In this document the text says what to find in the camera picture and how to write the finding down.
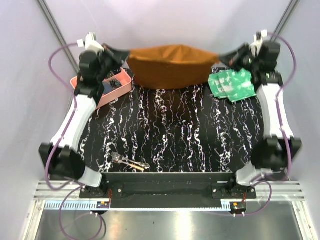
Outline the orange cloth napkin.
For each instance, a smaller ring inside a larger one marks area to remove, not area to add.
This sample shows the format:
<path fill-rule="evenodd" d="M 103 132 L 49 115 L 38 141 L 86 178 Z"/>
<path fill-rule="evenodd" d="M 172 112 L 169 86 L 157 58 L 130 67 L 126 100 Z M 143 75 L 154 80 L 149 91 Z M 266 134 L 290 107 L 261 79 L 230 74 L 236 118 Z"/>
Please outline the orange cloth napkin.
<path fill-rule="evenodd" d="M 136 48 L 127 64 L 139 86 L 150 90 L 176 90 L 208 81 L 219 55 L 183 44 Z"/>

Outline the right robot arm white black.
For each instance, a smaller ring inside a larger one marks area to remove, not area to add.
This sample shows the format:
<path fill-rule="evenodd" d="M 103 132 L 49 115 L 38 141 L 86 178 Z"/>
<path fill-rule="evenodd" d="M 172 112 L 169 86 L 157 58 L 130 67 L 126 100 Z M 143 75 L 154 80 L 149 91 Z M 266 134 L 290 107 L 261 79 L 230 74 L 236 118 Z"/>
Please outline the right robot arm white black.
<path fill-rule="evenodd" d="M 275 41 L 244 43 L 238 49 L 221 54 L 219 60 L 232 70 L 247 70 L 262 110 L 263 139 L 252 149 L 250 161 L 237 170 L 227 185 L 228 195 L 239 198 L 254 181 L 286 170 L 291 171 L 293 158 L 302 147 L 287 119 L 282 75 L 276 71 L 281 46 Z"/>

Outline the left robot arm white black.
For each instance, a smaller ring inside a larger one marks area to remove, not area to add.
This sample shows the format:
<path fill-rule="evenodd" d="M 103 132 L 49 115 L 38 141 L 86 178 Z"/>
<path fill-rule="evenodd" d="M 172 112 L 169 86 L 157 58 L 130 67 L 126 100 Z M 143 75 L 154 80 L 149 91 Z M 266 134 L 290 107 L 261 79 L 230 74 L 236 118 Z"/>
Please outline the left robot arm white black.
<path fill-rule="evenodd" d="M 86 165 L 78 153 L 78 146 L 85 126 L 103 96 L 104 80 L 110 72 L 122 67 L 129 56 L 129 50 L 118 50 L 107 44 L 87 47 L 79 55 L 71 107 L 50 143 L 42 143 L 39 147 L 45 181 L 51 190 L 56 188 L 50 183 L 49 176 L 59 176 L 90 186 L 90 192 L 97 198 L 108 193 L 102 174 Z"/>

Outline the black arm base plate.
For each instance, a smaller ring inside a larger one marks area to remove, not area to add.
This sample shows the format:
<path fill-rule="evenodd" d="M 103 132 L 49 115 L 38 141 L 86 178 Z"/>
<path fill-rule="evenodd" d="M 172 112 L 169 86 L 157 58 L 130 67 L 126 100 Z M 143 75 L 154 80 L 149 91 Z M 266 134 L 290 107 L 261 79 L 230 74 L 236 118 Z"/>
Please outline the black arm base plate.
<path fill-rule="evenodd" d="M 234 173 L 112 172 L 102 175 L 102 187 L 85 187 L 81 199 L 102 199 L 110 190 L 113 199 L 132 195 L 203 195 L 213 199 L 256 199 L 252 186 L 236 185 Z"/>

